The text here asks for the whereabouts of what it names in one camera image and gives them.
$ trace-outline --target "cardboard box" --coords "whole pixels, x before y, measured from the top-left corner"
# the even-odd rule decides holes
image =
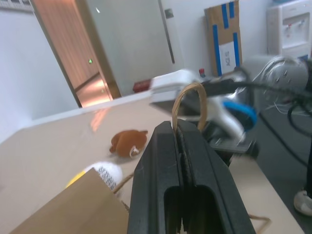
[[[126,234],[127,228],[124,205],[92,169],[11,234]]]
[[[221,76],[242,63],[239,1],[205,9],[205,16],[212,72]]]

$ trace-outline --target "label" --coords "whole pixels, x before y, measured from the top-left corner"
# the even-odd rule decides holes
[[[231,72],[236,67],[234,42],[219,45],[222,74]]]

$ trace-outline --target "shoe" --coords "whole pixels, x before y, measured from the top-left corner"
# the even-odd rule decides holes
[[[312,217],[312,199],[307,195],[307,191],[297,192],[293,205],[298,212]]]

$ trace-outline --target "red object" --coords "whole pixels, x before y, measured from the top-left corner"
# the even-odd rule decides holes
[[[151,79],[147,79],[147,80],[136,82],[134,84],[132,90],[135,93],[139,93],[139,92],[143,92],[143,91],[149,90],[150,85],[151,85],[151,81],[152,81]]]
[[[204,74],[205,73],[205,69],[204,68],[200,68],[199,69],[199,74]]]

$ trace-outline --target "plush toy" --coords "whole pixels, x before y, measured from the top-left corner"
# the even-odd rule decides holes
[[[147,131],[127,130],[117,133],[112,138],[111,153],[116,152],[120,157],[131,157],[138,155],[145,146]]]

